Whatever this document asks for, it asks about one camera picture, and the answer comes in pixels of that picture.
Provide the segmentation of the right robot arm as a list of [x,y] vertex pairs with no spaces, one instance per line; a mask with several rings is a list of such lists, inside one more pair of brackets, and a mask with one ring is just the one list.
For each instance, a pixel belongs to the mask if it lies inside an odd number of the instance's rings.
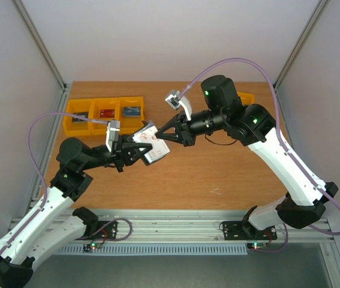
[[287,193],[268,205],[254,206],[245,214],[242,231],[247,237],[255,238],[274,225],[302,229],[318,221],[329,197],[338,192],[336,184],[309,180],[312,173],[276,129],[272,115],[259,104],[244,105],[230,78],[209,77],[201,83],[201,90],[208,108],[197,113],[191,111],[189,101],[178,91],[168,94],[166,102],[175,110],[183,107],[183,111],[163,125],[156,137],[193,146],[197,136],[224,130],[270,167]]

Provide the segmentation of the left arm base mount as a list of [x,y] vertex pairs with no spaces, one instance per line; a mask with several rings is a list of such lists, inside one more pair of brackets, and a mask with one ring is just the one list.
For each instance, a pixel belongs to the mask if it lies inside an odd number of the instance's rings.
[[103,238],[105,235],[110,240],[116,239],[117,220],[101,221],[95,213],[85,207],[75,209],[72,216],[79,217],[85,225],[84,234],[77,240],[96,240]]

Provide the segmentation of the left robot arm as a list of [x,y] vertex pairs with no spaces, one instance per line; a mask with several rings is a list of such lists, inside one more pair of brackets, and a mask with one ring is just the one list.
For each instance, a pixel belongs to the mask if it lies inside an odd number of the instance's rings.
[[121,137],[113,144],[90,148],[75,137],[65,139],[56,157],[59,170],[38,201],[16,226],[0,239],[0,287],[24,287],[36,268],[66,243],[91,239],[100,231],[98,217],[85,207],[77,208],[60,226],[46,232],[55,218],[87,190],[92,177],[86,170],[112,167],[122,172],[152,149]]

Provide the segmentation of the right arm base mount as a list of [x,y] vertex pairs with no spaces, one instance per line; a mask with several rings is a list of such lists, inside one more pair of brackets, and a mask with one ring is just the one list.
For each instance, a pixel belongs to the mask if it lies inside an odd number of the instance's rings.
[[257,230],[250,222],[250,213],[257,206],[253,206],[240,221],[223,221],[219,224],[219,230],[223,232],[226,241],[260,241],[260,240],[277,240],[276,232],[273,232],[274,226],[270,226],[264,230]]

